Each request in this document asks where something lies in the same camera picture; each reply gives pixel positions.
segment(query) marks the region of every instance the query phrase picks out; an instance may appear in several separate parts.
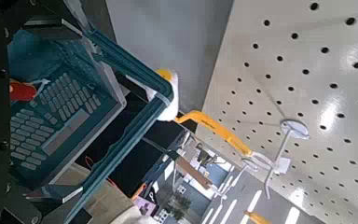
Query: fluorescent light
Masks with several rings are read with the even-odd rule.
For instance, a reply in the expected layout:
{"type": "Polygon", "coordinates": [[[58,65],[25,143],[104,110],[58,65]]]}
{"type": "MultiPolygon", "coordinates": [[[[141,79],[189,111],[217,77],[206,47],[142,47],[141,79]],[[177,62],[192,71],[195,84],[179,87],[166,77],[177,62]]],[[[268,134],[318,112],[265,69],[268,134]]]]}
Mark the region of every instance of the fluorescent light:
{"type": "Polygon", "coordinates": [[[222,222],[220,222],[220,224],[226,224],[229,215],[231,215],[231,212],[235,207],[235,204],[237,204],[237,200],[232,201],[231,205],[229,206],[229,208],[228,208],[225,216],[223,217],[222,222]]]}
{"type": "MultiPolygon", "coordinates": [[[[262,192],[262,190],[258,190],[258,191],[255,193],[254,198],[252,199],[251,203],[249,204],[248,212],[253,212],[253,210],[255,209],[255,205],[257,204],[258,200],[260,199],[261,192],[262,192]]],[[[249,220],[249,216],[248,216],[248,215],[243,216],[242,221],[241,221],[241,224],[246,224],[246,223],[248,223],[248,220],[249,220]]]]}
{"type": "Polygon", "coordinates": [[[252,199],[251,204],[249,204],[248,212],[253,212],[253,210],[255,209],[255,205],[257,204],[258,200],[260,199],[261,192],[262,192],[261,190],[258,190],[255,193],[255,196],[252,199]]]}
{"type": "Polygon", "coordinates": [[[219,207],[217,208],[216,212],[214,213],[214,215],[213,215],[211,221],[209,222],[209,224],[213,224],[213,223],[214,223],[214,221],[216,220],[217,216],[219,216],[219,213],[220,213],[220,211],[222,210],[222,208],[223,208],[223,205],[220,204],[219,207]]]}
{"type": "Polygon", "coordinates": [[[209,212],[206,215],[205,219],[202,221],[202,224],[205,224],[208,221],[208,219],[211,216],[212,212],[213,212],[213,208],[211,208],[211,210],[209,210],[209,212]]]}
{"type": "Polygon", "coordinates": [[[300,216],[300,211],[292,207],[289,211],[289,215],[287,215],[287,219],[284,222],[284,224],[296,224],[299,216],[300,216]]]}
{"type": "Polygon", "coordinates": [[[249,216],[248,216],[248,215],[245,215],[245,216],[243,216],[243,219],[242,219],[242,221],[241,221],[241,224],[246,224],[246,223],[248,223],[248,221],[249,221],[249,216]]]}

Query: yellow handle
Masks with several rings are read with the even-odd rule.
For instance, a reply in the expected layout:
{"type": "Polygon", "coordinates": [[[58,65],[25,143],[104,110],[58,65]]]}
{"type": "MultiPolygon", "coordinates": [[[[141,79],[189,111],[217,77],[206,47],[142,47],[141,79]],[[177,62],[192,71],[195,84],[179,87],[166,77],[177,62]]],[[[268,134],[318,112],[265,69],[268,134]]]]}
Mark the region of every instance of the yellow handle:
{"type": "Polygon", "coordinates": [[[234,133],[231,133],[227,128],[214,121],[208,115],[199,112],[197,110],[193,110],[190,113],[182,116],[181,118],[176,118],[175,121],[177,123],[183,123],[188,119],[192,119],[198,124],[202,124],[206,128],[210,129],[212,132],[219,134],[223,139],[225,139],[230,145],[236,148],[238,151],[243,153],[245,156],[251,156],[252,150],[248,148],[239,137],[237,137],[234,133]]]}
{"type": "Polygon", "coordinates": [[[246,215],[249,216],[249,219],[251,219],[255,224],[271,224],[270,221],[266,220],[262,216],[258,215],[254,212],[245,212],[246,215]]]}

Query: orange handle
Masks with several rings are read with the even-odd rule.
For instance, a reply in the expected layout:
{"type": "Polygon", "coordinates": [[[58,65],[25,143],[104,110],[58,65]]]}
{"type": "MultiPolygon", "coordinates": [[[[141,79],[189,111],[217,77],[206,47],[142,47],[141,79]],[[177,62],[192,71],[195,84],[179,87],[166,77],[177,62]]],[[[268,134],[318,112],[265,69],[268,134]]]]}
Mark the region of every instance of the orange handle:
{"type": "Polygon", "coordinates": [[[198,124],[202,124],[206,128],[210,129],[212,132],[219,134],[223,139],[225,139],[230,145],[236,148],[238,151],[243,153],[245,156],[251,156],[252,150],[248,148],[239,137],[237,137],[234,133],[230,132],[223,125],[219,124],[215,120],[213,120],[208,115],[199,112],[197,110],[193,110],[190,113],[182,116],[181,118],[176,118],[176,123],[183,123],[188,119],[192,119],[198,124]]]}

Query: pegboard hole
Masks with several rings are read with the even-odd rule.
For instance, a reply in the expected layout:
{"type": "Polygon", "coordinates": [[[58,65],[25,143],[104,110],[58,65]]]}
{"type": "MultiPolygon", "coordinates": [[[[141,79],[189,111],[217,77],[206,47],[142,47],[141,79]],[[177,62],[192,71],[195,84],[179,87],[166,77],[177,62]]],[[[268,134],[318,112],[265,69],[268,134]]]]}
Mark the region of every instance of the pegboard hole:
{"type": "Polygon", "coordinates": [[[326,53],[328,53],[329,51],[330,51],[330,49],[329,49],[328,47],[323,47],[323,48],[321,48],[321,53],[326,54],[326,53]]]}
{"type": "Polygon", "coordinates": [[[319,8],[319,4],[318,3],[312,3],[310,4],[310,10],[315,11],[319,8]]]}
{"type": "Polygon", "coordinates": [[[336,88],[338,88],[338,85],[336,83],[331,83],[330,88],[331,89],[336,89],[336,88]]]}
{"type": "Polygon", "coordinates": [[[291,37],[292,39],[298,39],[298,33],[292,33],[291,37]]]}
{"type": "Polygon", "coordinates": [[[358,63],[354,63],[352,66],[353,66],[354,68],[358,69],[358,63]]]}
{"type": "Polygon", "coordinates": [[[350,17],[345,20],[345,24],[347,25],[354,25],[355,23],[356,23],[356,19],[354,17],[350,17]]]}
{"type": "Polygon", "coordinates": [[[269,20],[264,20],[264,21],[263,21],[263,24],[264,24],[265,26],[270,26],[270,25],[271,25],[271,22],[270,22],[269,20]]]}

